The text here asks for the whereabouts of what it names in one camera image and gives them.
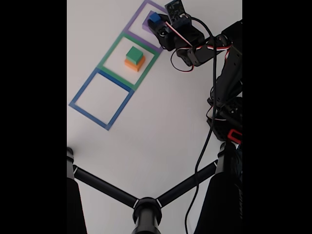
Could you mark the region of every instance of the tripod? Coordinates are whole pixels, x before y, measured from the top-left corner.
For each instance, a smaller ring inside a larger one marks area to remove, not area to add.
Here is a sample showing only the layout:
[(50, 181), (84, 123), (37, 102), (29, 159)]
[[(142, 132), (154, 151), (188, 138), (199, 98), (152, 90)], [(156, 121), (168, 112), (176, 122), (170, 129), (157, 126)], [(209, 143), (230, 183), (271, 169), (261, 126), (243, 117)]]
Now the tripod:
[[(224, 142), (221, 145), (218, 160), (198, 171), (197, 178), (199, 183), (215, 174), (209, 185), (209, 188), (213, 187), (214, 189), (211, 191), (208, 188), (196, 228), (198, 233), (201, 233), (200, 225), (206, 225), (207, 222), (205, 219), (207, 218), (212, 222), (212, 227), (215, 226), (218, 231), (226, 228), (224, 225), (220, 227), (220, 223), (224, 224), (227, 219), (234, 227), (241, 227), (242, 184), (235, 176), (235, 151), (236, 147), (234, 144), (229, 141)], [(86, 233), (80, 193), (78, 184), (74, 181), (74, 178), (133, 208), (135, 229), (132, 234), (160, 234), (158, 226), (162, 218), (161, 209), (196, 186), (195, 175), (192, 175), (158, 198), (144, 197), (138, 199), (76, 165), (73, 165), (73, 163), (74, 152), (71, 148), (67, 147), (67, 187), (69, 185), (72, 188), (70, 191), (67, 189), (67, 203), (69, 204), (67, 205), (67, 213), (74, 211), (73, 216), (76, 217), (76, 220), (71, 220), (70, 224), (68, 224), (67, 221), (67, 233)]]

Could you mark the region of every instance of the purple square outline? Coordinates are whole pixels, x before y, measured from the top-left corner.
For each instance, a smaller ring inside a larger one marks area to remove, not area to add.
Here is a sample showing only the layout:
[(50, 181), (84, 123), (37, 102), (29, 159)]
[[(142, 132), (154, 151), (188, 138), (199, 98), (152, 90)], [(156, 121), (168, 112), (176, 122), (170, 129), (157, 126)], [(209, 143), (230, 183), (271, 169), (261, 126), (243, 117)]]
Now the purple square outline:
[(161, 53), (161, 51), (163, 51), (163, 48), (160, 47), (156, 47), (153, 44), (149, 43), (148, 41), (144, 40), (143, 38), (139, 37), (137, 34), (134, 34), (133, 32), (130, 32), (129, 29), (131, 27), (131, 25), (133, 24), (133, 22), (137, 19), (138, 15), (141, 13), (141, 11), (143, 10), (143, 8), (146, 6), (146, 4), (150, 4), (154, 7), (156, 7), (157, 9), (163, 11), (164, 13), (166, 13), (166, 9), (164, 7), (159, 6), (158, 4), (156, 4), (155, 2), (151, 1), (151, 0), (144, 0), (144, 2), (142, 3), (142, 5), (138, 8), (138, 10), (135, 12), (135, 14), (132, 16), (131, 20), (127, 23), (126, 27), (123, 29), (123, 32), (132, 36), (133, 38), (141, 41), (143, 44), (151, 47), (153, 50)]

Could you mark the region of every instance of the blue cube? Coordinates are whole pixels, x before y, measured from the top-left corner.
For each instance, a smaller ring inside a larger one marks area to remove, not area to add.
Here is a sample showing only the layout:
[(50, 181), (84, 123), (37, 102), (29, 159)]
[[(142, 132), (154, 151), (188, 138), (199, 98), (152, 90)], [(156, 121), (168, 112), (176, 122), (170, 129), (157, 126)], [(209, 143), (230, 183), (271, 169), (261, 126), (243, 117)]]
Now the blue cube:
[(151, 14), (150, 20), (153, 21), (153, 23), (159, 23), (161, 21), (160, 16), (155, 12)]

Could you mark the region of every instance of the tripod leg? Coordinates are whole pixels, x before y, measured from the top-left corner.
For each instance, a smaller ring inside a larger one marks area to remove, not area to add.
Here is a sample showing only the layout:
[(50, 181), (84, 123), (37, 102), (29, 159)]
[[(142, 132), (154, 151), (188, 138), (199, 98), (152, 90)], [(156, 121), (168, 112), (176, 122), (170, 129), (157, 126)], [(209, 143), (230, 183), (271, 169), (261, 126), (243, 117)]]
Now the tripod leg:
[(226, 142), (218, 154), (218, 165), (211, 178), (195, 234), (242, 233), (242, 183), (233, 163), (235, 146)]
[(67, 147), (67, 234), (87, 234), (79, 187), (74, 181), (74, 154)]

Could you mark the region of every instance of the orange cube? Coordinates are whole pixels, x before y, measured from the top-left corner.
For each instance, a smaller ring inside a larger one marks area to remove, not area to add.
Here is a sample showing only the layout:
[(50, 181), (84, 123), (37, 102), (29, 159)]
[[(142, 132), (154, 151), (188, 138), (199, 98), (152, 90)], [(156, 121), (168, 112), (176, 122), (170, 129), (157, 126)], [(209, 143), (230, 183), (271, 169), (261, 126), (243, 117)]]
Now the orange cube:
[(138, 62), (137, 65), (134, 65), (128, 59), (125, 60), (125, 65), (130, 67), (131, 69), (135, 70), (136, 72), (138, 72), (140, 70), (140, 68), (142, 67), (144, 62), (145, 62), (145, 56), (143, 55), (143, 57), (141, 58), (140, 62)]

